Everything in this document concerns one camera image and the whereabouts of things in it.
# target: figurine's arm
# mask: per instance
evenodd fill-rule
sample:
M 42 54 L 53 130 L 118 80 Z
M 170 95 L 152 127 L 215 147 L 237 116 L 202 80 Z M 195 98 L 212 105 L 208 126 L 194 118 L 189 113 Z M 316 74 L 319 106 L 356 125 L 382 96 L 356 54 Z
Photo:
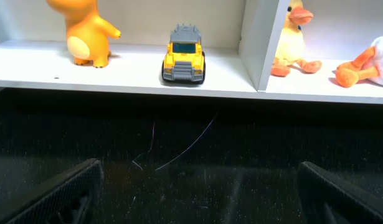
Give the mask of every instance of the figurine's arm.
M 96 24 L 107 36 L 114 39 L 119 39 L 121 37 L 121 31 L 111 25 L 108 21 L 99 17 L 96 20 Z

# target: truck windshield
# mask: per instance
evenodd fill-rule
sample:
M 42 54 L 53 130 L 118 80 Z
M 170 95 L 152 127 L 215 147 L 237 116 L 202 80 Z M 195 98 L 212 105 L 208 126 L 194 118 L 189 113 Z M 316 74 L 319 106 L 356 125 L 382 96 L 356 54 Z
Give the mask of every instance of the truck windshield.
M 184 53 L 184 54 L 194 54 L 196 52 L 196 45 L 173 43 L 173 52 Z

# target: toy figurine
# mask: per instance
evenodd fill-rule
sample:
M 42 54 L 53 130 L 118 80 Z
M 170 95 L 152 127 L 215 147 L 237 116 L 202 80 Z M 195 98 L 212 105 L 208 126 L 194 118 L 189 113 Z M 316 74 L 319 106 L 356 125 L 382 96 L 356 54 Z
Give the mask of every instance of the toy figurine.
M 336 69 L 336 80 L 346 88 L 367 78 L 383 86 L 383 37 L 377 38 L 354 61 L 346 62 Z
M 302 0 L 290 0 L 290 6 L 285 18 L 280 41 L 272 66 L 272 75 L 285 77 L 291 72 L 290 65 L 295 62 L 306 73 L 316 73 L 321 69 L 321 62 L 307 62 L 302 59 L 305 50 L 305 41 L 300 25 L 311 21 L 313 14 L 303 9 Z
M 162 64 L 162 79 L 167 82 L 203 84 L 205 53 L 197 26 L 179 26 L 171 33 L 168 52 Z
M 46 0 L 65 16 L 67 46 L 76 65 L 93 60 L 93 66 L 108 65 L 111 55 L 107 37 L 118 39 L 121 32 L 98 15 L 97 0 Z

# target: plush duck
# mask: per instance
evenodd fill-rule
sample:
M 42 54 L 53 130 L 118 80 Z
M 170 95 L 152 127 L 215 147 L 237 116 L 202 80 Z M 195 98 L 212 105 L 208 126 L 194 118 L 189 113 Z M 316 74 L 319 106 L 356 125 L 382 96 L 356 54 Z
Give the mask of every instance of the plush duck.
M 346 62 L 336 69 L 336 80 L 346 88 L 367 78 L 383 86 L 383 37 L 377 38 L 354 61 Z
M 316 73 L 321 68 L 321 62 L 307 62 L 302 59 L 305 41 L 300 25 L 311 21 L 313 14 L 303 9 L 302 0 L 290 0 L 285 23 L 281 32 L 276 55 L 272 66 L 272 75 L 285 77 L 291 72 L 290 65 L 295 62 L 306 73 Z
M 76 65 L 93 60 L 93 66 L 108 65 L 111 54 L 108 38 L 118 39 L 121 32 L 98 15 L 97 0 L 46 0 L 65 16 L 67 46 Z

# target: toy truck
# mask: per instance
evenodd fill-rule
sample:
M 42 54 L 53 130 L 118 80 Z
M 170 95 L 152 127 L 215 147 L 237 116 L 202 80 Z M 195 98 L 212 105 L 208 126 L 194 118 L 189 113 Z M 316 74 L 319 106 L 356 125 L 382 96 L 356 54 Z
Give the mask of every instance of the toy truck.
M 205 53 L 197 26 L 176 26 L 162 64 L 162 79 L 167 82 L 203 84 Z

